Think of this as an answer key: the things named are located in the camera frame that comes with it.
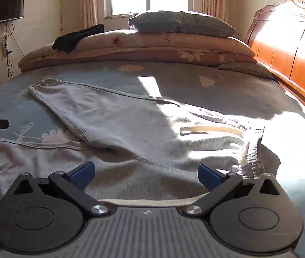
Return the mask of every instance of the blue pillow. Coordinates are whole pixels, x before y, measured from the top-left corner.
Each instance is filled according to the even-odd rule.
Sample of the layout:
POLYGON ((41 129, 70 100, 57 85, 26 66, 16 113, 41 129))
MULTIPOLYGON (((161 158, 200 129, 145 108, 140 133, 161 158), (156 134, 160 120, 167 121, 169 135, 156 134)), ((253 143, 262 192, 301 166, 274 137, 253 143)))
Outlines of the blue pillow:
POLYGON ((241 34, 228 23, 199 12, 148 11, 129 19, 139 32, 186 33, 218 38, 239 37, 241 34))

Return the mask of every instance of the blue gripper pad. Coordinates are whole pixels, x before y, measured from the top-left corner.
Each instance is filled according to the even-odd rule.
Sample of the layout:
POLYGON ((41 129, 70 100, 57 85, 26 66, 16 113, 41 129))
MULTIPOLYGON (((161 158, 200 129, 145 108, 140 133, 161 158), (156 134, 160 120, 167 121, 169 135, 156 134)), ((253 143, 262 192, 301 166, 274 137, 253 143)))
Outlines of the blue gripper pad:
POLYGON ((87 161, 74 170, 68 172, 65 175, 65 179, 78 189, 83 190, 93 180, 94 176, 95 165, 93 162, 87 161))
POLYGON ((198 167, 198 179, 208 191, 211 191, 221 185, 227 179, 227 176, 200 164, 198 167))

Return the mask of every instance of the pillow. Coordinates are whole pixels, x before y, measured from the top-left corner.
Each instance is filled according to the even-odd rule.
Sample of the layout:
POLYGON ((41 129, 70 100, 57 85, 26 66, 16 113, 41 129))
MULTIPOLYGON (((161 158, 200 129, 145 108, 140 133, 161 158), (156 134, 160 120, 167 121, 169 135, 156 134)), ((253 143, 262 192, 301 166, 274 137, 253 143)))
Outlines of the pillow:
POLYGON ((244 63, 244 62, 232 62, 219 65, 217 67, 220 70, 241 72, 248 75, 255 75, 260 78, 267 78, 276 80, 274 74, 272 74, 264 65, 261 63, 244 63))
POLYGON ((241 36, 219 18, 199 12, 148 11, 130 18, 129 24, 146 33, 187 33, 218 38, 241 36))

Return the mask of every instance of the flower pattern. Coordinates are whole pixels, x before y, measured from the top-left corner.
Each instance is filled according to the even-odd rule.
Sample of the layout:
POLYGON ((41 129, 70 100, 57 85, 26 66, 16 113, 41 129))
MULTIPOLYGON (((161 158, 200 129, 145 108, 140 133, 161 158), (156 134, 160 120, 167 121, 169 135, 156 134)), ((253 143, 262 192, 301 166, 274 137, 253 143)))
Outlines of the flower pattern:
POLYGON ((188 62, 192 63, 195 59, 200 61, 200 56, 204 55, 203 52, 198 52, 198 51, 178 51, 181 55, 181 59, 187 59, 188 62))
POLYGON ((69 141, 75 141, 77 138, 69 131, 69 130, 64 130, 64 129, 59 129, 58 131, 56 130, 51 130, 49 134, 42 134, 42 138, 37 138, 37 137, 29 137, 29 136, 24 136, 31 128, 33 127, 33 123, 27 124, 22 130, 20 134, 17 134, 14 132, 15 135, 19 136, 17 138, 17 142, 23 142, 24 138, 25 139, 36 139, 40 140, 42 143, 67 143, 69 141))
POLYGON ((203 76, 199 76, 201 85, 203 85, 204 87, 209 87, 215 84, 215 81, 212 79, 209 79, 207 77, 203 77, 203 76))
POLYGON ((170 42, 170 39, 171 39, 171 37, 170 37, 170 35, 167 33, 166 36, 165 36, 165 40, 166 40, 167 42, 170 42))
POLYGON ((111 44, 120 46, 121 41, 122 40, 118 37, 118 35, 115 35, 115 37, 111 39, 111 44))
POLYGON ((16 97, 18 96, 24 96, 25 94, 28 93, 28 88, 25 88, 23 90, 21 90, 19 93, 16 94, 16 97))
POLYGON ((64 129, 59 129, 57 132, 51 130, 50 134, 42 134, 41 137, 42 143, 66 143, 76 139, 69 130, 64 129))
POLYGON ((141 71, 142 69, 144 69, 143 66, 140 65, 121 65, 119 68, 117 68, 117 70, 120 70, 122 72, 137 72, 137 71, 141 71))
POLYGON ((181 24, 190 24, 190 21, 182 16, 181 13, 176 13, 174 18, 170 18, 169 21, 181 23, 181 24))
POLYGON ((219 63, 224 64, 225 62, 225 55, 224 54, 220 54, 219 55, 219 63))

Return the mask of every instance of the power strip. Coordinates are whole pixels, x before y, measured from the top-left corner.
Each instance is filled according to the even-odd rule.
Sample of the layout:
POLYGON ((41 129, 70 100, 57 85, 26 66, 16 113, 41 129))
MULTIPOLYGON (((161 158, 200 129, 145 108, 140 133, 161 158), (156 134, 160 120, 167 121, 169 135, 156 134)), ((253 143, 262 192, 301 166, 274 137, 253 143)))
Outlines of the power strip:
POLYGON ((4 53, 4 56, 7 57, 9 54, 12 53, 12 51, 8 51, 8 44, 6 43, 6 41, 4 40, 3 41, 3 53, 4 53))

